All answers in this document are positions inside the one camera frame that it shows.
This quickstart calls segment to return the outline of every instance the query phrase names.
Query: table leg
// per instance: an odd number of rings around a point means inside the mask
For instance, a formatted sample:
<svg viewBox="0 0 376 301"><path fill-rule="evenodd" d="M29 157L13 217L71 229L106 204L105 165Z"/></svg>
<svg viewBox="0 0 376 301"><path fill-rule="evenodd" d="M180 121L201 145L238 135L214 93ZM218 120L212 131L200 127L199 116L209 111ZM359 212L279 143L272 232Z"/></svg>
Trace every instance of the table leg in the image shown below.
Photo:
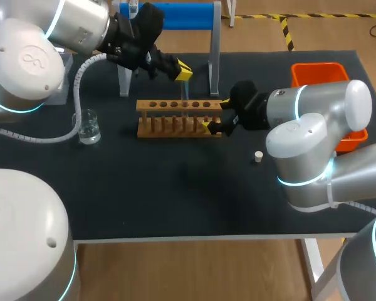
<svg viewBox="0 0 376 301"><path fill-rule="evenodd" d="M333 295L337 288L337 261L341 256L342 248L334 256L332 261L320 275L318 281L312 286L311 294L313 301L325 301Z"/></svg>
<svg viewBox="0 0 376 301"><path fill-rule="evenodd" d="M230 12L230 27L234 27L234 21L236 19L236 5L237 5L237 0L231 0L231 10Z"/></svg>
<svg viewBox="0 0 376 301"><path fill-rule="evenodd" d="M325 301L337 288L337 261L342 249L324 269L316 238L305 238L301 240L301 244L311 282L312 300Z"/></svg>

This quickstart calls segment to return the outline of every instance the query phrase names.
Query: wooden floor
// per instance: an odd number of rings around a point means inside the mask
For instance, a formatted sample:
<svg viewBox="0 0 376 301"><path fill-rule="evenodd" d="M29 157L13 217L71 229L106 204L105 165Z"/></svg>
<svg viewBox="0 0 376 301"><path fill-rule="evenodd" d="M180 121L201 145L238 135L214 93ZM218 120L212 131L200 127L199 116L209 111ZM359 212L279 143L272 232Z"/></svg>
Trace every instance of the wooden floor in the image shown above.
<svg viewBox="0 0 376 301"><path fill-rule="evenodd" d="M376 13L376 0L238 0L237 14L259 13ZM357 50L376 90L376 38L369 36L375 24L365 18L288 21L297 51ZM157 46L207 52L209 39L206 32L168 31ZM234 29L223 22L221 48L287 50L279 22L270 19L236 20ZM318 243L327 265L340 240ZM310 300L302 252L293 240L89 245L79 249L78 259L82 301Z"/></svg>

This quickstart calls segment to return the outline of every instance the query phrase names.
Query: small white cap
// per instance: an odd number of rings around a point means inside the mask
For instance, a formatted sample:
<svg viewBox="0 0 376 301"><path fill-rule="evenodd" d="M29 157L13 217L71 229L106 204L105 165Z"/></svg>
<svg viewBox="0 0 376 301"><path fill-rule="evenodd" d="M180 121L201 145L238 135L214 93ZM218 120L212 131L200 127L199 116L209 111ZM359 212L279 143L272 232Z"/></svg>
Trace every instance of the small white cap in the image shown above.
<svg viewBox="0 0 376 301"><path fill-rule="evenodd" d="M260 163L263 158L263 153L260 151L255 152L255 162Z"/></svg>

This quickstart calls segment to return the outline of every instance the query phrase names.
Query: small glass beaker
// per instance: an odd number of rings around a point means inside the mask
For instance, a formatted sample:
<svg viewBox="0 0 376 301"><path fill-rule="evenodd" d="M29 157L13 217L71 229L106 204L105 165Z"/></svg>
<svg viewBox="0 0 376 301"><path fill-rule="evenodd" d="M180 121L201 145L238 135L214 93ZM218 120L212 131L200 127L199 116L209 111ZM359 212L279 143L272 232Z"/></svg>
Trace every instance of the small glass beaker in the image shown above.
<svg viewBox="0 0 376 301"><path fill-rule="evenodd" d="M92 145L97 143L100 138L100 129L98 124L98 116L93 110L81 110L81 127L78 130L81 143ZM75 126L76 114L73 115L73 126Z"/></svg>

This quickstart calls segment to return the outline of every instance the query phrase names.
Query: white cable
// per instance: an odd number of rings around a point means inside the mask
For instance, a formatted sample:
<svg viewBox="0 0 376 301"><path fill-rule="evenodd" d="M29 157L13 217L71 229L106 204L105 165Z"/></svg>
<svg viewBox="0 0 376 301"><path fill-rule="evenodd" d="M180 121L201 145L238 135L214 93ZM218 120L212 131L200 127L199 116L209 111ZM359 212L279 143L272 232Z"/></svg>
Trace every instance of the white cable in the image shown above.
<svg viewBox="0 0 376 301"><path fill-rule="evenodd" d="M74 137L77 133L78 130L80 129L81 126L81 103L80 103L80 85L81 85L81 78L86 71L92 64L96 63L97 61L103 61L106 60L106 54L101 53L99 55L95 55L89 59L87 59L84 64L80 67L78 72L75 75L75 80L74 80L74 105L75 105L75 126L71 132L68 134L57 137L57 138L47 138L47 139L40 139L40 138L34 138L34 137L28 137L25 135L17 134L14 132L11 132L9 130L5 129L0 129L0 134L5 135L10 138L14 138L17 140L25 141L25 142L30 142L30 143L38 143L38 144L52 144L52 143L59 143L66 141L72 137Z"/></svg>
<svg viewBox="0 0 376 301"><path fill-rule="evenodd" d="M342 203L342 204L347 204L347 205L356 207L356 208L361 209L361 210L368 211L368 212L376 215L376 209L373 209L372 207L366 206L364 204L360 204L360 203L353 202L353 201L345 202L345 203Z"/></svg>

